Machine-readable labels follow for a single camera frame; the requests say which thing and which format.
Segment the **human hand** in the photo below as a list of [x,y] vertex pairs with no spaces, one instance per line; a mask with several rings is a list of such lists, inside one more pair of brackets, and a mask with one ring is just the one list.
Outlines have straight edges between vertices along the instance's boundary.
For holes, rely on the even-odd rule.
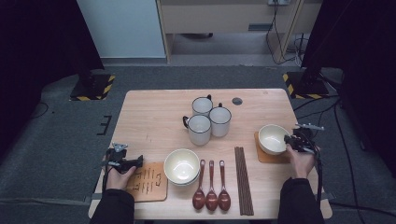
[[131,167],[125,174],[120,174],[116,169],[110,168],[108,172],[106,189],[122,189],[125,190],[129,178],[134,174],[136,167]]
[[307,178],[315,165],[315,155],[307,152],[295,151],[291,145],[286,144],[286,150],[293,168],[292,178]]

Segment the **white cabinet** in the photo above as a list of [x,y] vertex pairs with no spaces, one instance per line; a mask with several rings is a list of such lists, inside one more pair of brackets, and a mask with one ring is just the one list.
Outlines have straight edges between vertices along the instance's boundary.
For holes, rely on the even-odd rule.
[[78,0],[101,58],[165,58],[155,0]]

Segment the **gray carpet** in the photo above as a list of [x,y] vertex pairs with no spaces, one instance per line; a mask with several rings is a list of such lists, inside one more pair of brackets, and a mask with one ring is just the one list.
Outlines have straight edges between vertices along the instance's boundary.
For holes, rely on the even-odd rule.
[[[257,66],[141,66],[108,67],[116,76],[109,95],[103,101],[71,102],[69,94],[78,77],[71,76],[48,85],[42,102],[21,132],[10,154],[0,166],[0,223],[88,223],[90,196],[100,174],[100,161],[108,147],[120,113],[124,95],[129,90],[164,89],[233,89],[282,88],[282,75],[296,67]],[[336,92],[329,87],[333,95]],[[296,111],[296,117],[322,111],[337,98],[322,99]],[[309,100],[291,100],[294,108]],[[356,181],[361,206],[396,214],[396,180],[373,151],[361,150],[359,137],[345,111],[336,107]],[[101,123],[111,122],[106,135]],[[320,114],[299,119],[318,124]],[[326,131],[315,141],[323,148],[323,184],[336,199],[333,202],[354,204],[351,175],[333,109],[323,113],[320,125]],[[58,199],[46,203],[15,203],[16,198]],[[356,209],[332,206],[333,216],[326,223],[361,223]],[[395,217],[361,211],[366,223],[394,223]],[[155,223],[174,223],[156,221]],[[211,221],[211,223],[231,223]]]

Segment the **black and yellow tape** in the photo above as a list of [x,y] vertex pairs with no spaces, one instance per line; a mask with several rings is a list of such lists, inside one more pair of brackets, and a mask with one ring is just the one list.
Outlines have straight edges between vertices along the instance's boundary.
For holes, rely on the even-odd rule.
[[291,99],[318,99],[328,97],[329,94],[297,94],[290,82],[288,74],[283,74],[283,80],[288,88]]
[[100,95],[95,95],[95,96],[86,96],[86,95],[80,95],[80,96],[70,96],[71,101],[90,101],[90,100],[104,100],[106,99],[108,93],[110,92],[111,86],[113,85],[113,81],[116,76],[109,76],[107,84],[105,85],[105,88],[103,89],[103,93]]

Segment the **wooden coaster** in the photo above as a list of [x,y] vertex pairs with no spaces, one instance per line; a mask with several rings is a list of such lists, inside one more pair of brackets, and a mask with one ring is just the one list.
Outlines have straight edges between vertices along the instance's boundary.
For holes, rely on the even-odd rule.
[[167,189],[168,178],[163,170],[163,162],[143,163],[141,168],[134,171],[126,187],[135,202],[163,201]]
[[259,133],[254,133],[254,138],[256,140],[257,157],[259,158],[260,162],[290,163],[290,159],[285,156],[285,153],[281,153],[280,155],[276,156],[265,153],[260,147]]

